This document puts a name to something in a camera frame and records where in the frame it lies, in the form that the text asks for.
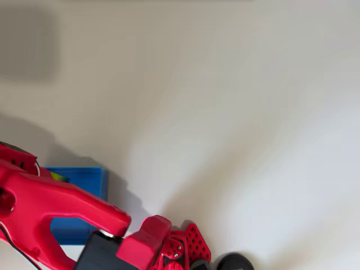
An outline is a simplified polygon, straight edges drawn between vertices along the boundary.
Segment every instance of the red plastic part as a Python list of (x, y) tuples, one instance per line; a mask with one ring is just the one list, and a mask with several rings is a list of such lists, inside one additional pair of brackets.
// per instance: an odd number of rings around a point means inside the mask
[(123, 236), (131, 218), (125, 212), (73, 184), (35, 176), (0, 159), (0, 222), (13, 243), (52, 270), (71, 270), (68, 258), (50, 233), (53, 217), (78, 217)]
[(184, 268), (180, 263), (172, 261), (167, 263), (164, 266), (163, 270), (184, 270)]
[(197, 259), (211, 260), (210, 250), (195, 223), (185, 229), (190, 265)]
[(37, 157), (28, 152), (15, 150), (0, 143), (0, 159), (6, 160), (15, 166), (21, 166), (23, 170), (30, 174), (38, 175), (38, 169), (36, 167)]
[(184, 253), (184, 246), (181, 241), (169, 236), (161, 247), (161, 253), (169, 259), (176, 260)]
[[(188, 250), (187, 250), (187, 242), (186, 242), (186, 236), (185, 233), (183, 231), (180, 230), (173, 230), (170, 231), (170, 235), (168, 236), (168, 238), (173, 239), (173, 240), (177, 240), (181, 243), (183, 243), (183, 254), (182, 256), (179, 256), (176, 259), (176, 262), (179, 263), (182, 267), (183, 270), (189, 270), (190, 268), (190, 264), (189, 264), (189, 257), (188, 257)], [(160, 253), (156, 260), (155, 263), (150, 267), (150, 270), (170, 270), (169, 266), (174, 266), (174, 267), (178, 267), (178, 265), (174, 265), (174, 264), (167, 264), (164, 265), (164, 258), (165, 258), (166, 254), (162, 254)]]
[(121, 242), (116, 256), (139, 270), (147, 270), (169, 235), (170, 228), (171, 222), (159, 215), (145, 219), (139, 231)]

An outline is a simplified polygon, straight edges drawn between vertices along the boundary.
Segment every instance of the blue bin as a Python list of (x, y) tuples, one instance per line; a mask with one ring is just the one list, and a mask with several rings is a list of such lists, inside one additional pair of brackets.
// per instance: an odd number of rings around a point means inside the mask
[[(102, 167), (46, 167), (69, 178), (69, 183), (107, 200), (107, 170)], [(50, 231), (60, 245), (84, 245), (95, 229), (80, 218), (53, 218)]]

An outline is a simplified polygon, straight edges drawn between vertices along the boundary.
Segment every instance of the cable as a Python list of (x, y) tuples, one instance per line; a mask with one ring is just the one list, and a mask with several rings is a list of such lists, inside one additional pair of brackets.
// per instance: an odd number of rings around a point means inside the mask
[(0, 223), (0, 231), (4, 234), (6, 241), (18, 252), (20, 255), (22, 255), (29, 263), (32, 264), (32, 266), (37, 269), (41, 270), (40, 266), (38, 266), (36, 263), (33, 262), (33, 260), (30, 259), (29, 256), (27, 256), (24, 252), (22, 252), (10, 239), (9, 234), (7, 233), (7, 230), (4, 228), (3, 224)]

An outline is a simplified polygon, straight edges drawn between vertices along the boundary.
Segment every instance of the white wall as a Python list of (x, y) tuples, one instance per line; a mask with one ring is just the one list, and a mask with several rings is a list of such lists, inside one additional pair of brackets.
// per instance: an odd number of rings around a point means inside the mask
[(0, 26), (17, 34), (0, 47), (1, 140), (108, 167), (132, 230), (192, 219), (214, 260), (360, 267), (358, 1), (18, 2), (29, 18)]

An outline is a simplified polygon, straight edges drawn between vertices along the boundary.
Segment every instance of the perforated red plate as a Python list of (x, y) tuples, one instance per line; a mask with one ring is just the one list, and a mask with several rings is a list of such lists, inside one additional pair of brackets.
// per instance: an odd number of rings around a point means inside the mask
[(211, 260), (211, 253), (196, 224), (185, 229), (190, 265), (197, 259)]

